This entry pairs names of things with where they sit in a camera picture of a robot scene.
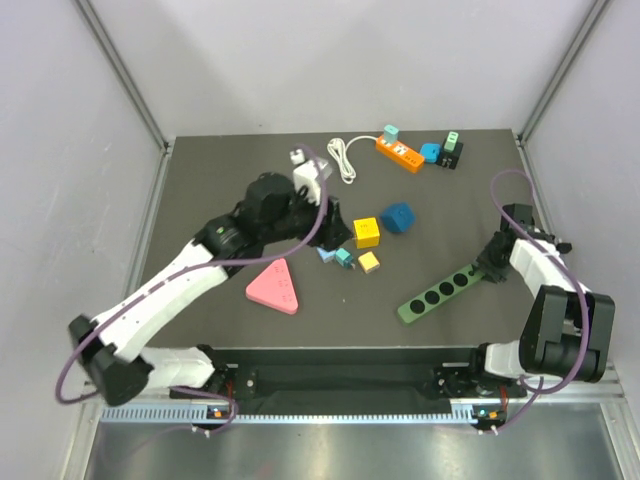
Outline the light blue plug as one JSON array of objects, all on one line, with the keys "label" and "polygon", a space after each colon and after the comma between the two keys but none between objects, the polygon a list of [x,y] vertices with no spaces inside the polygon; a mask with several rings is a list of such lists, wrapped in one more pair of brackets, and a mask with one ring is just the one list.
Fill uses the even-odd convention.
[{"label": "light blue plug", "polygon": [[323,248],[320,248],[320,247],[317,247],[316,250],[317,250],[317,253],[318,253],[319,257],[321,258],[321,260],[324,263],[331,262],[331,261],[333,261],[335,259],[335,254],[336,254],[335,250],[328,251],[328,250],[324,250]]}]

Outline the teal plug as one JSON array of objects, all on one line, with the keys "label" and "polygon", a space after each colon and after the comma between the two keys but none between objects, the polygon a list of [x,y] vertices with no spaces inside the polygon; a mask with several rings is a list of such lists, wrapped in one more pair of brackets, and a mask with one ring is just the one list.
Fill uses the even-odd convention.
[{"label": "teal plug", "polygon": [[335,251],[335,261],[345,269],[354,269],[353,255],[345,248],[339,248]]}]

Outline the green power strip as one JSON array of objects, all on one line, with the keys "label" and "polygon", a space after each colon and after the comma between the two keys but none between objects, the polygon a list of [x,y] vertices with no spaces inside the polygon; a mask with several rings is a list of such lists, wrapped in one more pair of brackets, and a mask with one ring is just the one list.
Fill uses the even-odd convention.
[{"label": "green power strip", "polygon": [[468,264],[400,305],[396,310],[397,316],[403,324],[413,324],[470,289],[484,277],[485,274],[477,266]]}]

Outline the yellow cube plug adapter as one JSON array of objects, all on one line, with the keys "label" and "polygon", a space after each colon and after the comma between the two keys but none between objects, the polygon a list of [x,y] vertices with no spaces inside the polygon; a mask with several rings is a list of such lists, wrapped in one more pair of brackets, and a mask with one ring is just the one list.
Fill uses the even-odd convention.
[{"label": "yellow cube plug adapter", "polygon": [[377,247],[380,243],[380,229],[375,217],[355,219],[353,221],[354,241],[357,249]]}]

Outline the yellow plug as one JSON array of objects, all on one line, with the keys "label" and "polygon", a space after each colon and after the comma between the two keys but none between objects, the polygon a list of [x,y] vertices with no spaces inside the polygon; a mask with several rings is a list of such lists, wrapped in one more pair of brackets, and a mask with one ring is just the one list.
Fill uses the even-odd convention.
[{"label": "yellow plug", "polygon": [[373,251],[368,251],[358,257],[358,264],[365,274],[369,274],[380,267],[380,261]]}]

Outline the blue cube plug adapter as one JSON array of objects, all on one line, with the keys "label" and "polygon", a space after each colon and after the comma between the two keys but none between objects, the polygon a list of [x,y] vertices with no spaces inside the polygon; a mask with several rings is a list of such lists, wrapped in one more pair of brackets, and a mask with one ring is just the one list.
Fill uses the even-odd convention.
[{"label": "blue cube plug adapter", "polygon": [[387,207],[380,214],[380,220],[387,231],[402,234],[414,225],[416,217],[408,203],[399,202]]}]

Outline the pink triangular socket adapter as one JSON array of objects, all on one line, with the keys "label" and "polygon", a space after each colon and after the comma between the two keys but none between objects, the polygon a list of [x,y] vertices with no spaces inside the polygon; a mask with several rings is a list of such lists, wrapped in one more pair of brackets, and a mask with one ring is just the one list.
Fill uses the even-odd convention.
[{"label": "pink triangular socket adapter", "polygon": [[294,315],[299,308],[296,290],[284,258],[269,264],[246,289],[247,299],[279,312]]}]

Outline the orange power strip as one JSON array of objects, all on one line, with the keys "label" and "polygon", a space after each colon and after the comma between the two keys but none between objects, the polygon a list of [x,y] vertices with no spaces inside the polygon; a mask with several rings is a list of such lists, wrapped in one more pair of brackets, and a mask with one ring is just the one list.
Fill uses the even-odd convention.
[{"label": "orange power strip", "polygon": [[397,165],[413,174],[418,173],[425,165],[423,155],[400,141],[389,143],[383,136],[380,136],[376,139],[376,149]]}]

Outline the black socket block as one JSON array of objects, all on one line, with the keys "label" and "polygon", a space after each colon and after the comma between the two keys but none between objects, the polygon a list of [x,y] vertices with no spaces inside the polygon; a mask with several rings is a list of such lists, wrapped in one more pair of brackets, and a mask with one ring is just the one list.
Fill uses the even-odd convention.
[{"label": "black socket block", "polygon": [[444,147],[441,147],[435,164],[445,169],[455,170],[462,154],[463,147],[464,144],[462,142],[458,142],[452,151],[446,151]]}]

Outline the teal charger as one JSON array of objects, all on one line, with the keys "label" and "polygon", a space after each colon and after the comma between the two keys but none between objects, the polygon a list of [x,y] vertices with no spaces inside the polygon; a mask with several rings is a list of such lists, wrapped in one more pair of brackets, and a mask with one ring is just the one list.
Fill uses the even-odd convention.
[{"label": "teal charger", "polygon": [[398,141],[399,129],[394,125],[387,124],[383,129],[383,139],[386,144],[394,144]]}]

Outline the blue rounded plug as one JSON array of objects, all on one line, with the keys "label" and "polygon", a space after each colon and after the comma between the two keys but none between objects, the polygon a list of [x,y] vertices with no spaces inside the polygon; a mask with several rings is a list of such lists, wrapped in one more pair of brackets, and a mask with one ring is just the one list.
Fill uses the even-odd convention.
[{"label": "blue rounded plug", "polygon": [[420,155],[429,164],[435,164],[440,156],[441,146],[437,143],[425,143],[420,148]]}]

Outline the mint green charger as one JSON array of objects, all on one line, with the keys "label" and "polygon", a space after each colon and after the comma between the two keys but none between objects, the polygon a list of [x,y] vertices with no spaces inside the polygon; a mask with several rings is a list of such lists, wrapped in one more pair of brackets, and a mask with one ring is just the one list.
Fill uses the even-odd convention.
[{"label": "mint green charger", "polygon": [[456,131],[450,131],[443,144],[443,150],[446,152],[453,152],[458,143],[459,134]]}]

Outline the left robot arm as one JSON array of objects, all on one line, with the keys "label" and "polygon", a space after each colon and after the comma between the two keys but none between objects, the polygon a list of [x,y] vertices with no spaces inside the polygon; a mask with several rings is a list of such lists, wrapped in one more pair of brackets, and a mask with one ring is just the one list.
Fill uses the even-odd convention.
[{"label": "left robot arm", "polygon": [[111,309],[68,326],[72,359],[108,405],[120,406],[152,389],[197,389],[216,396],[226,365],[207,345],[153,348],[149,341],[201,295],[248,265],[268,262],[266,246],[295,240],[333,250],[351,239],[326,176],[310,164],[292,177],[264,173],[234,209],[209,220],[158,274]]}]

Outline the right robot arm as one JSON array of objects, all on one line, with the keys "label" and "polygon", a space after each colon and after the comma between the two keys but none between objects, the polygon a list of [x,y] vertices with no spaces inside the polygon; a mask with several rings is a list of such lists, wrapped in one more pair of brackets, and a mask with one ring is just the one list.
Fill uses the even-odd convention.
[{"label": "right robot arm", "polygon": [[496,231],[473,271],[499,283],[512,270],[533,296],[519,339],[485,343],[471,356],[466,380],[476,394],[487,396],[503,381],[522,376],[566,378],[575,365],[576,381],[596,383],[604,375],[615,315],[613,299],[575,286],[561,258],[571,250],[535,226],[533,207],[507,204]]}]

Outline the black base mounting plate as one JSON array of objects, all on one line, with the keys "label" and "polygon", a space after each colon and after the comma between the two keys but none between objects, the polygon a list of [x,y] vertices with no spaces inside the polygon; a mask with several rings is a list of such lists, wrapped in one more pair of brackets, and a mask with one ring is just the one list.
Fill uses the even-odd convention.
[{"label": "black base mounting plate", "polygon": [[238,400],[266,398],[281,392],[415,392],[435,399],[521,399],[524,389],[513,380],[477,380],[468,368],[431,364],[265,365],[222,367],[204,391],[229,393]]}]

